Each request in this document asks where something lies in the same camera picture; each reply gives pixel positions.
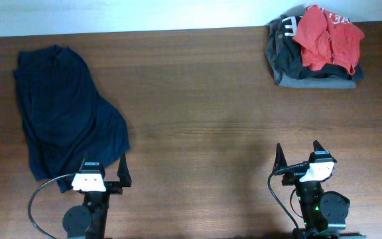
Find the navy blue shorts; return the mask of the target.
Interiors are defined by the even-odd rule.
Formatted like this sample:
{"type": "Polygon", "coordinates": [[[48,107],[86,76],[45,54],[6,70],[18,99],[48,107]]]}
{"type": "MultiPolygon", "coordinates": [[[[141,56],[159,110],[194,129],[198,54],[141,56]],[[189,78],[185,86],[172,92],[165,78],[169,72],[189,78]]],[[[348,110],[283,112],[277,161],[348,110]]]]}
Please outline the navy blue shorts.
{"type": "Polygon", "coordinates": [[[84,59],[58,45],[18,55],[15,89],[36,181],[65,178],[83,157],[108,167],[130,148],[127,123],[98,93],[84,59]]]}

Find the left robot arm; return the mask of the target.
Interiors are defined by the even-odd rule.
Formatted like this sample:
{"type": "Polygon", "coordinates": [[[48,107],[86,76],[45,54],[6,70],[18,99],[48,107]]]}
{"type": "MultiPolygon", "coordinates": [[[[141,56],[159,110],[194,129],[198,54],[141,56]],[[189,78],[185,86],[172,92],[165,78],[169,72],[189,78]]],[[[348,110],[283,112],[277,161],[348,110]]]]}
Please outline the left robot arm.
{"type": "Polygon", "coordinates": [[[104,239],[109,200],[131,186],[125,154],[119,159],[118,180],[105,181],[102,163],[84,159],[72,180],[72,189],[84,196],[83,203],[73,206],[64,215],[62,225],[68,238],[104,239]]]}

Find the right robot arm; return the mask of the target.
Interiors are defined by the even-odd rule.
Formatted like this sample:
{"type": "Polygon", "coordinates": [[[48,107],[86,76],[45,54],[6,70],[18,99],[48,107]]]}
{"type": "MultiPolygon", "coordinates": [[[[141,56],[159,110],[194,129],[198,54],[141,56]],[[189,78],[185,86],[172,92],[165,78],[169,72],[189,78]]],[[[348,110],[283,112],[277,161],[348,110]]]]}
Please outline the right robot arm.
{"type": "Polygon", "coordinates": [[[339,238],[340,232],[346,228],[350,200],[335,191],[324,191],[321,183],[332,177],[337,161],[318,141],[313,142],[313,147],[307,161],[288,165],[278,143],[273,170],[267,180],[268,188],[280,207],[285,208],[271,187],[271,178],[281,176],[283,186],[294,187],[291,195],[298,197],[304,221],[304,228],[301,228],[293,215],[285,210],[294,224],[294,238],[339,238]]]}

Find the grey folded garment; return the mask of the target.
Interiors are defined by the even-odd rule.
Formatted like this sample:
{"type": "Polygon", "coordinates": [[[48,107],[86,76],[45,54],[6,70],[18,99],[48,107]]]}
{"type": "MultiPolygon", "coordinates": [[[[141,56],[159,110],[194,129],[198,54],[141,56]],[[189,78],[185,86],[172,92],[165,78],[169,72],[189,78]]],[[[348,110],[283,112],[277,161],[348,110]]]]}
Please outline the grey folded garment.
{"type": "Polygon", "coordinates": [[[295,79],[285,73],[273,71],[273,78],[277,86],[285,88],[317,88],[317,89],[354,89],[356,82],[337,77],[295,79]]]}

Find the black garment with white print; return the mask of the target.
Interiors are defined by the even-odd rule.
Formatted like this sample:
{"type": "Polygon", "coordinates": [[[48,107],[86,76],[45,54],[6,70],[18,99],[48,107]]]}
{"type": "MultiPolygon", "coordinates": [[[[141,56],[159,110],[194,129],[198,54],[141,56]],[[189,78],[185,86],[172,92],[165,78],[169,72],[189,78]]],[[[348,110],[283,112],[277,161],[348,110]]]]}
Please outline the black garment with white print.
{"type": "Polygon", "coordinates": [[[279,76],[289,76],[297,80],[309,78],[343,80],[361,80],[364,77],[360,65],[354,74],[349,74],[342,66],[325,64],[320,70],[313,71],[302,64],[302,47],[293,41],[301,16],[281,15],[269,23],[269,43],[265,51],[269,64],[279,76]]]}

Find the red t-shirt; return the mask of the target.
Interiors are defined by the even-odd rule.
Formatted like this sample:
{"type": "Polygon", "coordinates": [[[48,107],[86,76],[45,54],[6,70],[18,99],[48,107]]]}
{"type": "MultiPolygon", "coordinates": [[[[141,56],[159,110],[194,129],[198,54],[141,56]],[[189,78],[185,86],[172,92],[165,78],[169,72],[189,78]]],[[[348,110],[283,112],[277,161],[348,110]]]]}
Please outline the red t-shirt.
{"type": "Polygon", "coordinates": [[[302,65],[321,70],[332,64],[355,74],[363,31],[347,17],[310,5],[298,23],[293,41],[301,46],[302,65]]]}

